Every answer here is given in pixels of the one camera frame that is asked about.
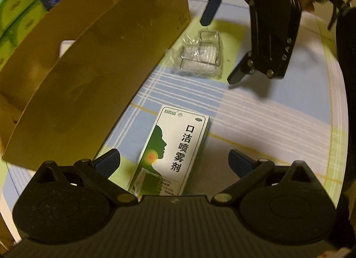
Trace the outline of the clear plastic wire rack package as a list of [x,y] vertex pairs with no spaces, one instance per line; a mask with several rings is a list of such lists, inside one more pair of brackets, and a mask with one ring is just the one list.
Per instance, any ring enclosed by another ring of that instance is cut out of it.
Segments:
[[186,35],[178,49],[167,50],[164,65],[179,75],[219,78],[223,71],[222,59],[219,32],[200,30],[196,39]]

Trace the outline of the green white spray box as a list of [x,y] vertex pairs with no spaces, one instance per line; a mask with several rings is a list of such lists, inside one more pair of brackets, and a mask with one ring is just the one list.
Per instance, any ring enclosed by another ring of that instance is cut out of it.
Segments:
[[146,195],[183,194],[208,125],[208,115],[163,105],[139,156],[129,192],[139,200]]

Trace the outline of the white square plug adapter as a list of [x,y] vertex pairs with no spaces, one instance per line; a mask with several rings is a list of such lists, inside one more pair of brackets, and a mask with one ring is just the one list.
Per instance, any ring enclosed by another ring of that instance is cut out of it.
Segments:
[[74,40],[64,40],[60,44],[59,58],[62,58],[64,53],[74,44]]

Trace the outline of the checkered tablecloth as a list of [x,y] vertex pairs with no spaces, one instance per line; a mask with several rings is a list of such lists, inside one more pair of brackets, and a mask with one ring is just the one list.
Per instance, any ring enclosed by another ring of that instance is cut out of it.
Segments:
[[[167,49],[197,38],[207,0],[187,0],[190,23]],[[116,121],[95,157],[116,148],[121,156],[111,181],[128,188],[139,156],[163,105],[209,116],[208,131],[184,194],[214,196],[236,182],[227,156],[236,148],[278,165],[303,160],[336,203],[342,191],[348,144],[348,110],[342,71],[326,24],[303,13],[291,59],[282,79],[255,72],[231,85],[227,77],[251,48],[250,13],[243,0],[223,0],[210,31],[223,48],[219,78],[179,75],[164,56]],[[36,170],[1,159],[1,209],[13,207]]]

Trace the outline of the large brown cardboard box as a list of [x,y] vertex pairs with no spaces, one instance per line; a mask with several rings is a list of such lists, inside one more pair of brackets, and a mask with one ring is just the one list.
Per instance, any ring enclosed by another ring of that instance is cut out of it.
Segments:
[[1,69],[1,159],[94,158],[189,23],[187,0],[61,0]]

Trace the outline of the green tissue pack bundle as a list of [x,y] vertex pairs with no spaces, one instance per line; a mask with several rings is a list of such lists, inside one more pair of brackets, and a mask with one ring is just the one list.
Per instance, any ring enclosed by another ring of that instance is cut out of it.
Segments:
[[1,0],[1,66],[46,13],[41,0]]

